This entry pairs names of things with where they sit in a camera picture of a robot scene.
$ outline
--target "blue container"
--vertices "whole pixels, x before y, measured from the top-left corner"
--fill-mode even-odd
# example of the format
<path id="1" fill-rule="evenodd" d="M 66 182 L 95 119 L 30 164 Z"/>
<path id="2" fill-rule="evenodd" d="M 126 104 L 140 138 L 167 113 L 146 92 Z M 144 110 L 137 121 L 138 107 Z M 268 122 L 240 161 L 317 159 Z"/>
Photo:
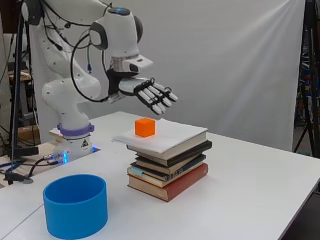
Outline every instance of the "blue container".
<path id="1" fill-rule="evenodd" d="M 50 183 L 43 191 L 48 231 L 61 239 L 88 237 L 108 221 L 106 182 L 74 175 Z"/>

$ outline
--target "metal stand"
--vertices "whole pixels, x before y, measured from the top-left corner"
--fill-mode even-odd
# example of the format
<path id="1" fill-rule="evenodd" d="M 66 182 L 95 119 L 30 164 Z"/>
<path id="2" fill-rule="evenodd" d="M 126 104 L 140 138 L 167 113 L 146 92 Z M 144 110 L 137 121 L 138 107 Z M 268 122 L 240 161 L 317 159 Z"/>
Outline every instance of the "metal stand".
<path id="1" fill-rule="evenodd" d="M 301 144 L 301 141 L 308 130 L 312 156 L 320 158 L 320 131 L 319 131 L 319 118 L 318 118 L 318 89 L 317 81 L 320 73 L 320 52 L 317 30 L 317 12 L 315 0 L 306 0 L 305 14 L 304 14 L 302 45 L 301 45 L 301 58 L 300 58 L 300 74 L 299 80 L 303 81 L 301 84 L 301 93 L 303 96 L 303 105 L 305 108 L 306 129 L 304 130 L 294 152 L 296 152 Z M 306 96 L 305 77 L 302 70 L 303 61 L 303 44 L 305 39 L 308 40 L 308 54 L 309 54 L 309 71 L 311 81 L 311 99 L 312 99 L 312 121 L 308 109 L 308 99 Z"/>

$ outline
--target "white backdrop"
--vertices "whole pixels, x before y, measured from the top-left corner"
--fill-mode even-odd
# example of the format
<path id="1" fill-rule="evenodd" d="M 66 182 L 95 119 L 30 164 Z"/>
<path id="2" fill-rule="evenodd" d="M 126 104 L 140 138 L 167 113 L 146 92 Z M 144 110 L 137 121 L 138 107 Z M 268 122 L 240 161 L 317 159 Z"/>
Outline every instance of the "white backdrop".
<path id="1" fill-rule="evenodd" d="M 213 133 L 291 150 L 304 14 L 303 0 L 115 0 L 144 24 L 141 53 L 155 65 L 143 74 L 170 86 L 180 101 L 166 119 L 208 127 Z M 73 42 L 82 29 L 69 30 Z M 85 53 L 78 60 L 85 67 Z M 47 81 L 34 52 L 41 137 L 57 124 L 41 99 Z M 93 75 L 107 80 L 92 50 Z M 89 117 L 115 111 L 155 117 L 138 100 L 85 103 Z"/>

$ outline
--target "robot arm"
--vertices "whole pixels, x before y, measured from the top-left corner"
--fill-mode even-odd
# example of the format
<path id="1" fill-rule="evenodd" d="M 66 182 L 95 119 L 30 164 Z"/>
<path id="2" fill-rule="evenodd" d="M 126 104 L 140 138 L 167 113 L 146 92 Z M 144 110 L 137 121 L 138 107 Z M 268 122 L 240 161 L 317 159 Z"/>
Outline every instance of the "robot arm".
<path id="1" fill-rule="evenodd" d="M 72 160 L 92 152 L 90 132 L 94 127 L 88 116 L 79 111 L 78 103 L 112 103 L 125 96 L 136 96 L 154 113 L 162 114 L 177 101 L 170 88 L 153 78 L 138 77 L 153 63 L 139 52 L 142 24 L 128 9 L 112 8 L 98 0 L 24 0 L 22 14 L 30 25 L 36 26 L 38 49 L 47 65 L 44 70 L 50 70 L 51 81 L 44 85 L 42 97 L 60 117 L 58 129 L 64 140 L 56 153 L 67 152 Z M 55 24 L 61 19 L 66 22 L 65 28 L 86 26 L 89 34 L 76 45 L 70 44 Z M 87 37 L 89 44 L 101 50 L 104 68 L 105 50 L 111 54 L 110 68 L 105 68 L 108 97 L 101 100 L 96 100 L 101 92 L 100 82 L 74 60 L 75 51 Z"/>
<path id="2" fill-rule="evenodd" d="M 112 67 L 106 71 L 109 102 L 137 96 L 154 113 L 162 114 L 171 102 L 177 101 L 170 88 L 155 83 L 153 78 L 135 78 L 153 62 L 139 52 L 143 27 L 130 10 L 113 8 L 98 0 L 25 0 L 22 8 L 33 25 L 38 25 L 43 15 L 51 11 L 68 23 L 90 26 L 91 43 L 101 51 L 109 49 L 111 54 Z"/>

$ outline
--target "robotic hand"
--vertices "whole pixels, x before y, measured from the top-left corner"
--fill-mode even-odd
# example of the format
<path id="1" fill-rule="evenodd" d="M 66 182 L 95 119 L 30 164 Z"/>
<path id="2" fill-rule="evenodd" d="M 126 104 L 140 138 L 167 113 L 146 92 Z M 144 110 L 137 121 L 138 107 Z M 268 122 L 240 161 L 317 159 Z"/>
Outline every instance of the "robotic hand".
<path id="1" fill-rule="evenodd" d="M 171 88 L 156 83 L 154 78 L 122 78 L 114 70 L 108 70 L 107 76 L 111 102 L 124 96 L 136 96 L 155 114 L 160 115 L 172 106 L 172 102 L 178 100 Z"/>

